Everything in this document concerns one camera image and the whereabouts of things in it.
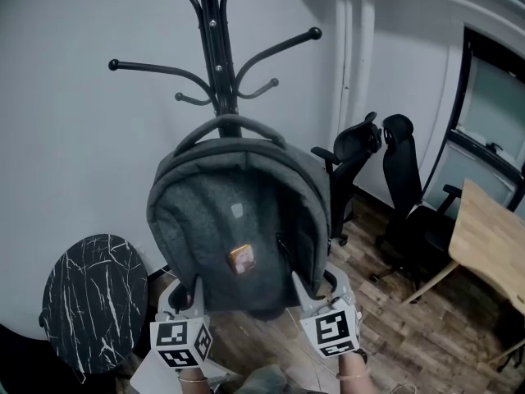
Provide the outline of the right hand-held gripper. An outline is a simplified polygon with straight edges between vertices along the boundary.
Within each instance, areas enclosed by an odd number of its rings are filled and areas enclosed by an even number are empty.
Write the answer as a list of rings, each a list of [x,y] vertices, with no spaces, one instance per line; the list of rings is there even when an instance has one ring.
[[[360,315],[352,302],[354,293],[346,272],[326,263],[325,279],[331,286],[332,297],[336,298],[330,303],[326,297],[315,295],[296,271],[291,276],[304,312],[300,324],[313,349],[322,358],[358,353]]]

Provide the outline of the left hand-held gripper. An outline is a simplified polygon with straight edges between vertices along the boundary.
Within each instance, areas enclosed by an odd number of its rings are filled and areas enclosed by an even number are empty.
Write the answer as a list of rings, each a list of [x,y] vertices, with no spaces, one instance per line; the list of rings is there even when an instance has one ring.
[[[195,278],[190,316],[171,317],[183,308],[183,285],[173,280],[158,299],[155,320],[150,323],[151,349],[171,369],[201,367],[208,359],[212,347],[209,330],[210,318],[204,316],[203,280]]]

